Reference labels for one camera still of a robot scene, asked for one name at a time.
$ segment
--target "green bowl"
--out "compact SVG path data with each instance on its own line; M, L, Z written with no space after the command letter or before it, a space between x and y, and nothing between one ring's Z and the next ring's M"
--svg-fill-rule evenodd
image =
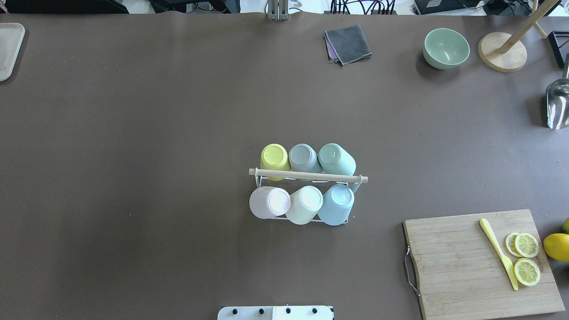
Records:
M451 29L440 28L428 33L423 45L425 60L437 69L458 67L470 55L470 47L464 37Z

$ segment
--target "brown table surface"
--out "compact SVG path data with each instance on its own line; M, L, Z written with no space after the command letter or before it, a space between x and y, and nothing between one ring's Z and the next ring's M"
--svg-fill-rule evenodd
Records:
M420 319L404 220L528 208L544 239L569 216L569 129L544 127L562 73L549 43L530 30L512 74L476 50L523 19L3 15L26 36L0 83L1 318L324 304L338 320ZM372 58L330 64L324 30L358 23ZM439 27L471 45L457 69L422 58ZM251 214L248 168L273 142L355 157L370 182L347 225ZM550 262L567 303L569 265Z

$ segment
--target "round wooden base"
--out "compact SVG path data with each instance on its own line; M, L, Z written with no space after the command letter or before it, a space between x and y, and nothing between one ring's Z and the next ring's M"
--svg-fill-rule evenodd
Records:
M500 72L515 72L520 70L527 60L526 47L518 41L505 54L498 49L511 37L504 32L493 32L485 35L478 42L478 53L489 67Z

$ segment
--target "stainless steel scoop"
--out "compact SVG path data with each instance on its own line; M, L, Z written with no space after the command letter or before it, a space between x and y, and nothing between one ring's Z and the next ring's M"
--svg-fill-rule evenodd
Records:
M562 129L569 126L569 54L565 57L563 78L547 87L547 126Z

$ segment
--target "white tray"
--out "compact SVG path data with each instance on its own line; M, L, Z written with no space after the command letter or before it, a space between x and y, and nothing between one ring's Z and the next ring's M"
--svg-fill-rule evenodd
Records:
M0 23L0 81L12 74L25 32L19 23Z

